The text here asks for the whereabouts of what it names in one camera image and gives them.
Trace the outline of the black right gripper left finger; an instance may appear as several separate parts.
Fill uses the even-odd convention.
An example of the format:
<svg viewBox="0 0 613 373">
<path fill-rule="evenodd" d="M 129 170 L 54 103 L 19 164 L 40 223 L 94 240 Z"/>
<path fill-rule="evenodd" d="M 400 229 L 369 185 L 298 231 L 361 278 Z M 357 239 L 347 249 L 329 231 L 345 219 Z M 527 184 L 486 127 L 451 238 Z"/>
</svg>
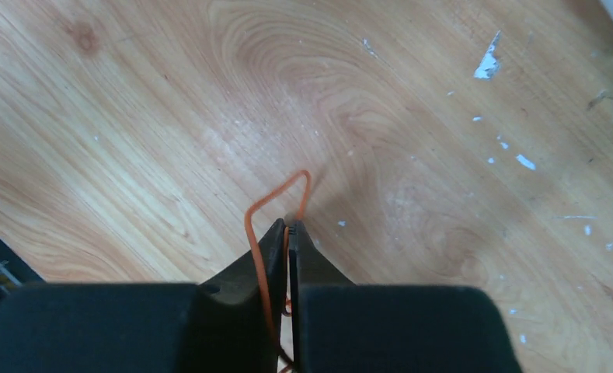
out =
<svg viewBox="0 0 613 373">
<path fill-rule="evenodd" d="M 0 301 L 0 372 L 274 372 L 250 253 L 202 284 L 27 284 Z"/>
</svg>

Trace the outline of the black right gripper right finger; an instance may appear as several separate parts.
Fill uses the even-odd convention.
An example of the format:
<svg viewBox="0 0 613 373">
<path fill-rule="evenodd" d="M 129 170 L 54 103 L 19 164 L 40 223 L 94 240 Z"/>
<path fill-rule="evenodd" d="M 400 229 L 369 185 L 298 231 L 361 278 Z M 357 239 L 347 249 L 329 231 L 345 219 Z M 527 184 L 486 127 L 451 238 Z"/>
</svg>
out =
<svg viewBox="0 0 613 373">
<path fill-rule="evenodd" d="M 299 372 L 519 372 L 507 327 L 482 290 L 355 284 L 301 222 L 288 234 Z"/>
</svg>

